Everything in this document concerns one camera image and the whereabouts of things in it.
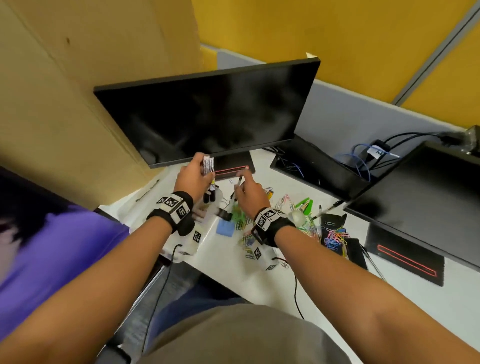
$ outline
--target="purple shirt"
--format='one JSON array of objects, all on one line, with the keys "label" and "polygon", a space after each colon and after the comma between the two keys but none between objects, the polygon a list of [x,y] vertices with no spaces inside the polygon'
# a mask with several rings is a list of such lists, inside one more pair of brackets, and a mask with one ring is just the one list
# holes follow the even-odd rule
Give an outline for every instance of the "purple shirt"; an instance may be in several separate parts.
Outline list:
[{"label": "purple shirt", "polygon": [[79,206],[48,214],[0,284],[0,341],[65,284],[124,240],[129,228]]}]

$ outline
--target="hand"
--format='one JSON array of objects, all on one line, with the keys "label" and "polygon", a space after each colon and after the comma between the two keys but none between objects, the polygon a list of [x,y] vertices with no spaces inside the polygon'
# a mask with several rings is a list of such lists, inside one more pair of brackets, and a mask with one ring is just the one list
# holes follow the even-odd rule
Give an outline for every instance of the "hand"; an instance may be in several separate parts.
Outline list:
[{"label": "hand", "polygon": [[270,201],[262,185],[253,180],[252,172],[241,170],[237,173],[237,177],[240,176],[245,177],[245,182],[234,186],[235,197],[243,212],[253,220],[260,210],[270,207]]},{"label": "hand", "polygon": [[202,176],[201,163],[203,160],[203,153],[195,153],[195,156],[188,166],[180,169],[180,173],[175,181],[175,187],[173,187],[173,192],[184,191],[188,193],[192,197],[193,203],[196,203],[202,198],[215,177],[214,172]]}]

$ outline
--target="gray shirt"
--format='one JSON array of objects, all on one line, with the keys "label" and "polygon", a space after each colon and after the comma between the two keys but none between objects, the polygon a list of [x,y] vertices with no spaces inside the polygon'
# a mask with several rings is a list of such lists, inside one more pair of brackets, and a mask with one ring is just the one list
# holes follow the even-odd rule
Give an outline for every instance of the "gray shirt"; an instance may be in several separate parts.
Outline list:
[{"label": "gray shirt", "polygon": [[254,304],[212,308],[160,334],[139,364],[349,364],[319,327]]}]

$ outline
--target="forearm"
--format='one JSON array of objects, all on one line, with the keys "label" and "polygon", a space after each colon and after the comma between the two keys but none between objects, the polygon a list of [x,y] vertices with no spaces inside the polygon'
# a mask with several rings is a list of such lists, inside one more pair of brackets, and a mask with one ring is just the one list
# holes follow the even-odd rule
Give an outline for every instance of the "forearm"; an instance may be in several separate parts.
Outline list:
[{"label": "forearm", "polygon": [[0,344],[0,362],[89,362],[128,313],[170,233],[165,220],[150,218],[36,309]]},{"label": "forearm", "polygon": [[275,242],[312,301],[364,363],[479,359],[393,287],[302,232],[284,227]]}]

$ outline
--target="gray partition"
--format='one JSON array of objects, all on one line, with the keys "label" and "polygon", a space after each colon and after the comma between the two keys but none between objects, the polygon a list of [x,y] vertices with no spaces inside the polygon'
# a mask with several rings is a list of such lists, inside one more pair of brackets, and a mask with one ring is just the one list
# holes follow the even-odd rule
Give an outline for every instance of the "gray partition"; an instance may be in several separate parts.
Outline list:
[{"label": "gray partition", "polygon": [[[218,69],[261,64],[258,60],[219,49]],[[334,157],[353,145],[370,144],[398,133],[462,131],[428,116],[315,80],[295,133]],[[405,155],[422,141],[414,139],[395,150]]]}]

